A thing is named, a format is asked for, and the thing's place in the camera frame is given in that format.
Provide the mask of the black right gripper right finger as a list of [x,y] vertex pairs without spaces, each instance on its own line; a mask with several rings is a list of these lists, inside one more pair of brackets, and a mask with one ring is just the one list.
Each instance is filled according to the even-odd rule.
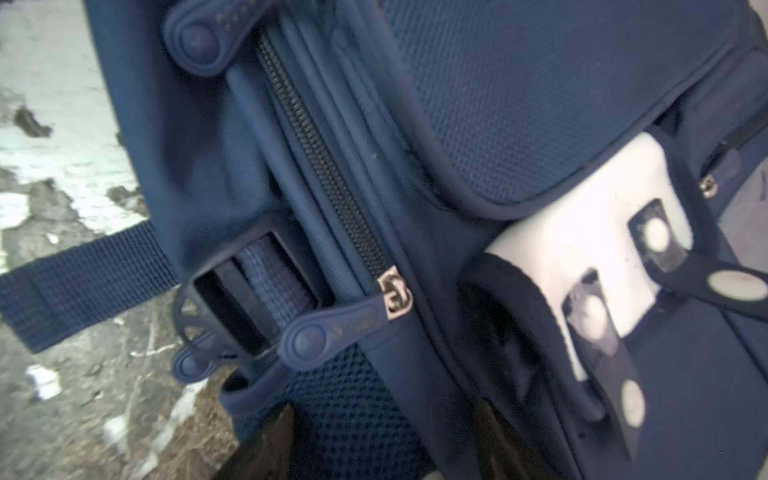
[[558,473],[484,398],[474,404],[474,430],[482,479],[554,480]]

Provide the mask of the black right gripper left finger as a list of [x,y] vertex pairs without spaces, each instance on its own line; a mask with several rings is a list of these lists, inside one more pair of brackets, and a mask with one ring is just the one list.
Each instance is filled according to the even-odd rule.
[[285,480],[289,477],[295,411],[276,408],[212,476],[213,480]]

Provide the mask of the navy blue student backpack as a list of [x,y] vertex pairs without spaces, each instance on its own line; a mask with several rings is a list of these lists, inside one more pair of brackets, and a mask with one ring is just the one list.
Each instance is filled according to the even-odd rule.
[[486,399],[557,479],[767,458],[767,36],[746,1],[90,1],[150,211],[1,278],[40,352],[168,290],[186,384],[288,479],[482,479]]

